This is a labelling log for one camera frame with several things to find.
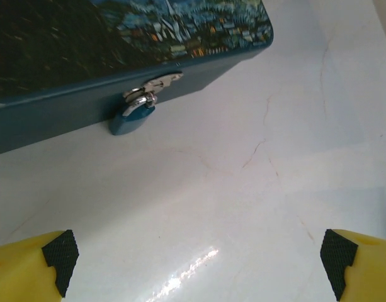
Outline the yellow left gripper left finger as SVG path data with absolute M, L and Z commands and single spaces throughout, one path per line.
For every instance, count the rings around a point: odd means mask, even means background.
M 72 230 L 0 245 L 0 302 L 62 302 L 78 257 Z

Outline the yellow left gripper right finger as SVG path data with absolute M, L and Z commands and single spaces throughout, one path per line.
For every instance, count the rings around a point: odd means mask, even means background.
M 327 229 L 320 257 L 337 302 L 386 302 L 386 240 Z

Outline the starry night tin box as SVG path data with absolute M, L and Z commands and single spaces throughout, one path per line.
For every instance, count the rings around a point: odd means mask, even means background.
M 0 0 L 0 154 L 101 121 L 123 93 L 202 90 L 273 42 L 262 0 Z

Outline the blue padlock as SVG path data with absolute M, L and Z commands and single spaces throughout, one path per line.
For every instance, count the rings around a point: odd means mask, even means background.
M 157 96 L 146 93 L 127 103 L 109 123 L 112 135 L 125 135 L 139 128 L 156 108 Z

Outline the silver box latch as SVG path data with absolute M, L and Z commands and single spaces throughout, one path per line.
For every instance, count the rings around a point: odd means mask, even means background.
M 172 82 L 178 81 L 183 77 L 182 72 L 175 72 L 170 74 L 161 75 L 154 79 L 151 79 L 140 87 L 131 89 L 123 93 L 123 98 L 127 103 L 130 103 L 134 99 L 144 96 L 147 93 L 151 92 L 157 94 L 161 92 L 164 88 L 171 85 Z

